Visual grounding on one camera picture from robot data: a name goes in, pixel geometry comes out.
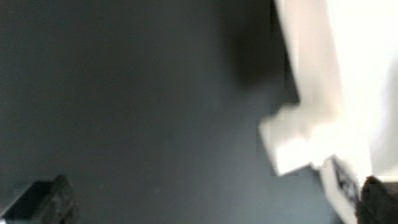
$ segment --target dark floor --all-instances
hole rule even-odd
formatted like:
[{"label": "dark floor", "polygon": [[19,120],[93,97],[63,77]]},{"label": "dark floor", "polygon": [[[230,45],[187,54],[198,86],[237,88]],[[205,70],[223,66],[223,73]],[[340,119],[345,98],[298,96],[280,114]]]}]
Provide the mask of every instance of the dark floor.
[{"label": "dark floor", "polygon": [[260,119],[298,102],[269,2],[0,1],[0,187],[70,176],[84,224],[337,224]]}]

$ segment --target black object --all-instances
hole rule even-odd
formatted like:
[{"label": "black object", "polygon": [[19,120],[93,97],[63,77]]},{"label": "black object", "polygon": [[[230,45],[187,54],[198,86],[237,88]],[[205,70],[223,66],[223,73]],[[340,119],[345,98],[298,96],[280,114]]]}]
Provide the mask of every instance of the black object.
[{"label": "black object", "polygon": [[356,216],[360,224],[398,223],[398,183],[383,183],[374,176],[365,182]]},{"label": "black object", "polygon": [[54,182],[35,182],[3,218],[8,224],[77,223],[79,207],[65,176]]}]

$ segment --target dark gray surface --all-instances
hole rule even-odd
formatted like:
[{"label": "dark gray surface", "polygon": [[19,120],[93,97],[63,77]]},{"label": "dark gray surface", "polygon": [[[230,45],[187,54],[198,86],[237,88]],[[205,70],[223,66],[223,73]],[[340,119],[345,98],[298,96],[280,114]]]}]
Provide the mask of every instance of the dark gray surface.
[{"label": "dark gray surface", "polygon": [[4,194],[67,174],[86,224],[337,223],[258,136],[298,101],[273,30],[262,1],[0,1]]}]

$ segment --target white object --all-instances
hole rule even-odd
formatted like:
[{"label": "white object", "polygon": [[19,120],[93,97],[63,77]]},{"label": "white object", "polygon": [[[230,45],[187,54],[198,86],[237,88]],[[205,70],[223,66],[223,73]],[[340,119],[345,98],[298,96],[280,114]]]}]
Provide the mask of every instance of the white object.
[{"label": "white object", "polygon": [[321,169],[331,204],[354,224],[329,157],[360,188],[370,175],[398,181],[398,2],[276,3],[301,104],[266,118],[264,142],[280,175]]}]

